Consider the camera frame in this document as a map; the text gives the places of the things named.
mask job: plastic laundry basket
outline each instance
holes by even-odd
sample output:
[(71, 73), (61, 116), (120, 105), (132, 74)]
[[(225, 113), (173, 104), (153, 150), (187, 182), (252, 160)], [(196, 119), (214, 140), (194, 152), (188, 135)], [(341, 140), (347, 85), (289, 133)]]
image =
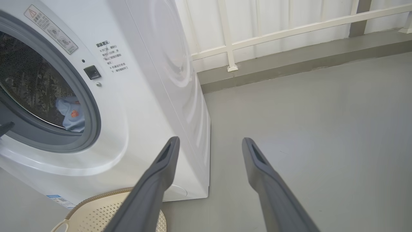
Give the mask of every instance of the plastic laundry basket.
[[(132, 189), (118, 189), (82, 201), (51, 232), (55, 232), (63, 224), (66, 225), (65, 232), (102, 232)], [(166, 218), (162, 211), (156, 232), (166, 232)]]

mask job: product label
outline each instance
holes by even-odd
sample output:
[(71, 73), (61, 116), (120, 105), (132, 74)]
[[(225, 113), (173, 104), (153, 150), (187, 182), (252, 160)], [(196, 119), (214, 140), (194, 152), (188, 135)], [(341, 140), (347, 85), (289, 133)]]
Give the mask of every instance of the product label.
[(76, 206), (75, 204), (72, 204), (70, 201), (64, 199), (63, 197), (59, 195), (46, 195), (46, 196), (66, 208), (74, 208)]
[(77, 45), (35, 6), (31, 5), (24, 15), (49, 34), (68, 54), (77, 50)]

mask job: concrete floor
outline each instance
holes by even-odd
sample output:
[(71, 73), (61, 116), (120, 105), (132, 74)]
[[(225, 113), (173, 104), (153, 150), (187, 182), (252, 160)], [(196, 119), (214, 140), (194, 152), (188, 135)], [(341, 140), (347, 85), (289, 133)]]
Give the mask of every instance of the concrete floor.
[(411, 231), (412, 53), (205, 95), (210, 194), (166, 202), (168, 232), (264, 232), (251, 137), (321, 231)]

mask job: light blue shirt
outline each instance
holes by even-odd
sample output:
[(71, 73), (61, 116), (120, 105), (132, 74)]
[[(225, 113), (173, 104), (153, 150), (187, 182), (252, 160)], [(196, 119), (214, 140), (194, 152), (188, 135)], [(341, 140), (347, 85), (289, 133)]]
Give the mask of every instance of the light blue shirt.
[(63, 126), (72, 132), (84, 131), (84, 114), (76, 96), (56, 99), (56, 108), (64, 115)]

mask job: white washing machine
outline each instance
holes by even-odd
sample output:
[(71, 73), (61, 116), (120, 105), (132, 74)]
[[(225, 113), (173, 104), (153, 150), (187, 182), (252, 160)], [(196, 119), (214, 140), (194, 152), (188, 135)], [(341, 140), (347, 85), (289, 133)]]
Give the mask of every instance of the white washing machine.
[[(208, 196), (210, 117), (174, 0), (1, 0), (0, 32), (1, 168), (71, 208), (134, 186), (179, 136), (164, 200)], [(65, 95), (81, 132), (58, 121)]]

